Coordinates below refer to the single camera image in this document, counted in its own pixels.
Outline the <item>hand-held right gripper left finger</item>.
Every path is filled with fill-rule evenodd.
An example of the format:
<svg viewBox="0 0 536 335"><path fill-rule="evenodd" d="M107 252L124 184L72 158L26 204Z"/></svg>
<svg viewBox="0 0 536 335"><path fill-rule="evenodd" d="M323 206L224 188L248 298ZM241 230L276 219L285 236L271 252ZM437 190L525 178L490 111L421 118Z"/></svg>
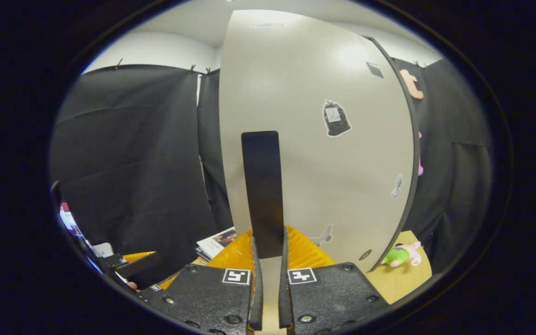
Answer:
<svg viewBox="0 0 536 335"><path fill-rule="evenodd" d="M207 265L189 264L161 290L161 310L220 335L262 330L263 277L255 237L237 237Z"/></svg>

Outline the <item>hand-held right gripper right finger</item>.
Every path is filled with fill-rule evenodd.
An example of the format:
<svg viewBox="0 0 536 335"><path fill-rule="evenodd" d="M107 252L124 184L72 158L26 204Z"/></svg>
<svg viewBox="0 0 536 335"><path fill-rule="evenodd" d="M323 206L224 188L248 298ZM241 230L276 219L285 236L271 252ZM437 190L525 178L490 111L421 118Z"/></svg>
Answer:
<svg viewBox="0 0 536 335"><path fill-rule="evenodd" d="M389 303L351 262L336 263L300 231L283 232L279 327L288 335L327 335L372 322Z"/></svg>

